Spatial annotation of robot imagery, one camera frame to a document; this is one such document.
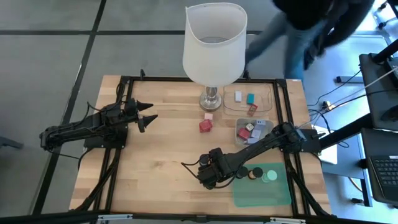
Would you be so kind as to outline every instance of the white block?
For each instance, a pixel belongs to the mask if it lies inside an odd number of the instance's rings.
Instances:
[[[242,92],[235,91],[235,102],[240,103],[242,102]]]

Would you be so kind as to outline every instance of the green mat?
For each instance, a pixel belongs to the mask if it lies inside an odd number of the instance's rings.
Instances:
[[[269,170],[277,173],[276,180],[264,182],[261,178],[251,180],[249,177],[235,179],[233,182],[234,204],[237,207],[290,205],[289,186],[283,163],[248,164],[249,170],[260,167],[264,174]]]

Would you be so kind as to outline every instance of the red block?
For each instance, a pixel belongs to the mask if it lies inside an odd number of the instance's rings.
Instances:
[[[257,108],[258,108],[257,105],[252,104],[252,105],[250,106],[250,108],[249,108],[248,115],[249,115],[249,116],[253,116],[254,113],[256,112]]]
[[[213,127],[211,121],[209,119],[206,119],[199,123],[199,131],[201,133],[209,132],[211,131],[211,128]]]
[[[238,131],[238,136],[244,140],[247,140],[250,137],[250,131],[246,130],[245,128],[241,128]]]

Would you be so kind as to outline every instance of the table lamp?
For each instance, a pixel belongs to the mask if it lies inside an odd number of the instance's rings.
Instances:
[[[222,102],[219,86],[229,85],[244,70],[246,25],[244,9],[232,3],[208,3],[187,7],[182,64],[195,83],[206,86],[200,95],[205,111]]]

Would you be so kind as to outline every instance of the lamp base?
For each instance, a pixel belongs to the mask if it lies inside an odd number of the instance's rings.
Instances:
[[[217,92],[217,88],[206,87],[200,95],[199,105],[200,108],[207,112],[216,111],[223,102],[221,95]]]

